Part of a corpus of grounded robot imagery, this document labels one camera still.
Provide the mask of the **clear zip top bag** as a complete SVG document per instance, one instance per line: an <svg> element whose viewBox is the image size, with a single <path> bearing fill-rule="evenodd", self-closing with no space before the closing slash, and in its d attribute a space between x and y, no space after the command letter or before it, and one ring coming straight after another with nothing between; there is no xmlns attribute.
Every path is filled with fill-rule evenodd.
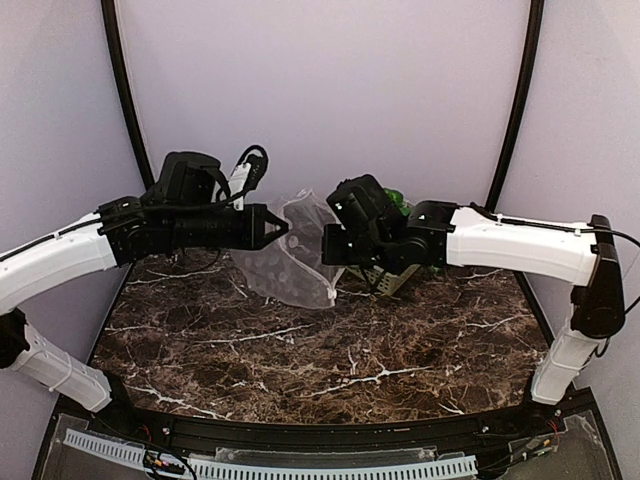
<svg viewBox="0 0 640 480"><path fill-rule="evenodd" d="M269 209L289 232L259 251L233 250L231 258L256 294L305 309L335 306L344 269L322 263L323 229L337 218L313 190L281 197Z"/></svg>

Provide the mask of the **pale green plastic basket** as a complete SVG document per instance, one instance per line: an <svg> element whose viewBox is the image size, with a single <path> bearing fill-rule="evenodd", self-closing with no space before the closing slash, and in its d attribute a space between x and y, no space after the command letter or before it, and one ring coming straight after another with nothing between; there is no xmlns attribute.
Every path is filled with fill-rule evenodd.
<svg viewBox="0 0 640 480"><path fill-rule="evenodd" d="M365 281L369 289L373 289L385 296L393 296L411 276L418 270L419 265L411 265L401 274L392 274L375 266L373 269L364 269L358 266L347 266L346 270Z"/></svg>

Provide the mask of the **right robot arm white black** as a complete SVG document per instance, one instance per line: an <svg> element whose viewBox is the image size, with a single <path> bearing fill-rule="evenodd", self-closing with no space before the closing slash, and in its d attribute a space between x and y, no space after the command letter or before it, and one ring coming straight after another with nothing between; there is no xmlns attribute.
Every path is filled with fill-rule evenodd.
<svg viewBox="0 0 640 480"><path fill-rule="evenodd" d="M422 201L404 214L370 174L342 181L327 203L338 221L324 228L326 265L394 275L413 265L487 267L570 284L571 313L531 381L538 404L560 402L631 310L615 245L621 234L602 215L587 223L543 222L442 201Z"/></svg>

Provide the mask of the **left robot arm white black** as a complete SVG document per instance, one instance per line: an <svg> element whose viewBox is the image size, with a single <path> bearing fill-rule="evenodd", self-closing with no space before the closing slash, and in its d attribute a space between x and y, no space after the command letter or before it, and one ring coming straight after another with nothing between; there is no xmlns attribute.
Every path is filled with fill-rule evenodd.
<svg viewBox="0 0 640 480"><path fill-rule="evenodd" d="M141 196L125 196L78 221L1 256L1 366L21 373L94 414L130 408L122 382L46 340L20 305L85 275L148 256L191 248L258 251L288 231L264 204L245 197L257 189L269 157L248 147L231 175L218 159L169 153L159 179Z"/></svg>

